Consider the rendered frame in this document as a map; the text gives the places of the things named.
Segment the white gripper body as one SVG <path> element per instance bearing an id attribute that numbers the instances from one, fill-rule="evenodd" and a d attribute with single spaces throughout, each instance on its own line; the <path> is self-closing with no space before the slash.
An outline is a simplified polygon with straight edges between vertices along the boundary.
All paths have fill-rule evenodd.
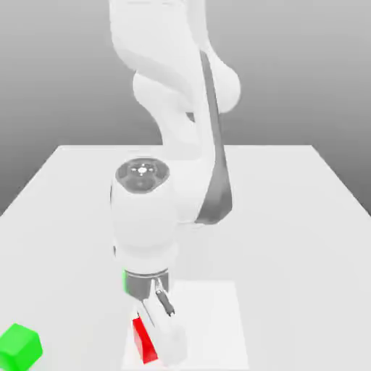
<path id="1" fill-rule="evenodd" d="M 138 305 L 138 314 L 165 367 L 177 367 L 188 356 L 186 331 L 175 311 L 167 313 L 161 301 L 144 299 Z"/>

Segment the small red cube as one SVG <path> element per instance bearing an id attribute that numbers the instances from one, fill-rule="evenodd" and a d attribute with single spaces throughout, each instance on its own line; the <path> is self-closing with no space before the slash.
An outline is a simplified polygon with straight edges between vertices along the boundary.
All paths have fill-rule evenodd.
<path id="1" fill-rule="evenodd" d="M 148 364 L 158 360 L 154 344 L 146 331 L 139 313 L 137 313 L 136 317 L 132 319 L 132 325 L 134 342 L 143 364 Z"/>

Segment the small green cube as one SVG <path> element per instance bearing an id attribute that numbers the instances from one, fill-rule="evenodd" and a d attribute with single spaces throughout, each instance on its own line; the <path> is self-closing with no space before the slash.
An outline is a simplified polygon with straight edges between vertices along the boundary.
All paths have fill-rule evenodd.
<path id="1" fill-rule="evenodd" d="M 0 336 L 0 371 L 28 371 L 43 355 L 39 334 L 12 324 Z"/>

